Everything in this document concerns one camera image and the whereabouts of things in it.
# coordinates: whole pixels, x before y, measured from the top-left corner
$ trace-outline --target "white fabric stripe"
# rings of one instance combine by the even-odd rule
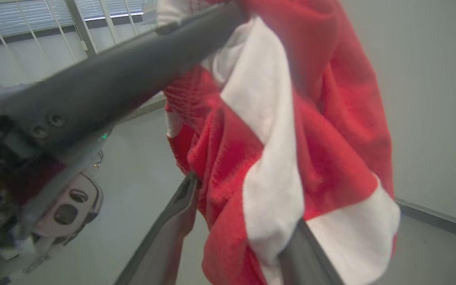
[[[373,283],[391,259],[400,209],[376,179],[369,198],[307,221],[346,285]]]
[[[274,32],[255,16],[203,66],[224,85],[224,102],[264,144],[261,158],[244,180],[244,221],[267,283],[279,285],[277,255],[304,213],[286,52]]]
[[[167,133],[166,136],[169,138],[176,137],[181,132],[184,122],[181,116],[174,112],[165,111]]]

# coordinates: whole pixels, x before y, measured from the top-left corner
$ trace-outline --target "white vertical bar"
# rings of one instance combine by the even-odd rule
[[[108,29],[110,30],[110,34],[112,35],[112,39],[114,40],[115,44],[119,43],[119,38],[117,37],[116,29],[114,28],[114,23],[112,23],[112,18],[110,18],[110,12],[108,11],[108,7],[106,6],[105,0],[98,0],[101,5],[101,9],[103,10],[103,14],[105,15],[105,20],[108,25]]]
[[[45,62],[49,66],[50,74],[52,75],[54,73],[54,69],[52,68],[52,65],[50,64],[49,59],[47,58],[45,52],[43,51],[42,45],[40,45],[40,42],[36,38],[36,35],[34,34],[34,31],[31,28],[31,25],[29,25],[29,22],[27,21],[26,15],[24,15],[24,11],[22,11],[22,7],[20,6],[20,3],[18,3],[18,2],[17,2],[17,7],[19,9],[20,15],[24,19],[24,22],[26,23],[27,27],[29,28],[29,31],[31,32],[31,34],[32,34],[32,36],[34,38],[34,41],[38,45],[38,49],[40,49],[40,52],[42,53],[43,59],[45,59]]]
[[[20,66],[19,62],[17,61],[17,58],[15,58],[15,56],[14,56],[13,53],[11,52],[10,48],[9,48],[8,45],[6,44],[5,39],[3,38],[3,36],[1,35],[1,33],[0,33],[0,40],[1,40],[1,42],[3,43],[3,45],[5,46],[5,48],[6,48],[7,52],[8,52],[8,54],[9,54],[9,56],[10,56],[11,59],[13,60],[13,63],[14,63],[14,65],[15,65],[15,67],[16,67],[18,70],[20,70],[20,74],[21,74],[21,76],[22,76],[22,78],[21,78],[21,79],[22,79],[21,83],[27,83],[27,76],[26,76],[26,74],[25,74],[25,72],[24,72],[24,69]]]
[[[124,5],[126,6],[126,11],[128,11],[128,17],[130,17],[130,22],[131,22],[131,27],[133,28],[133,33],[135,34],[135,36],[137,36],[138,33],[136,32],[135,23],[133,23],[133,17],[131,16],[130,7],[128,6],[128,2],[126,0],[123,0],[123,1],[124,1]]]
[[[59,31],[61,32],[61,35],[63,36],[63,40],[65,40],[66,47],[68,48],[68,51],[70,52],[71,59],[73,59],[73,62],[76,63],[76,58],[73,55],[73,51],[71,50],[71,47],[69,46],[69,42],[65,36],[65,33],[63,31],[63,28],[61,27],[61,24],[59,23],[59,20],[56,17],[56,13],[54,12],[54,9],[52,8],[52,5],[49,4],[49,0],[45,0],[45,4],[47,4],[47,7],[49,7],[50,13],[54,17],[54,20],[56,21],[57,27],[59,28]]]
[[[80,15],[80,18],[82,18],[82,23],[85,27],[85,31],[87,32],[87,36],[89,37],[89,40],[90,40],[91,44],[93,45],[94,52],[98,53],[98,48],[94,44],[93,37],[91,36],[91,32],[89,31],[89,28],[87,27],[86,21],[84,20],[85,19],[84,15],[82,15],[82,11],[80,10],[80,7],[78,7],[77,0],[74,0],[74,2],[75,2],[76,9],[78,10],[78,14]]]

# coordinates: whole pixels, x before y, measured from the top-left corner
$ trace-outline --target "red and white garment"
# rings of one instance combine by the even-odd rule
[[[303,217],[347,285],[372,283],[400,211],[371,64],[337,0],[240,3],[250,20],[164,90],[177,165],[201,180],[205,276],[282,284],[277,255]],[[159,24],[208,5],[159,0]]]

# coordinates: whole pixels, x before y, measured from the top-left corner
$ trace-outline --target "gray metal bar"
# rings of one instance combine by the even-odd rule
[[[75,23],[78,36],[80,36],[80,39],[85,44],[83,45],[83,47],[85,49],[87,57],[96,55],[98,53],[96,50],[96,45],[92,41],[91,35],[89,34],[89,30],[87,30],[86,23],[84,21],[84,18],[82,17],[82,14],[78,10],[78,7],[76,6],[75,0],[65,0],[65,3],[71,14],[71,18]]]

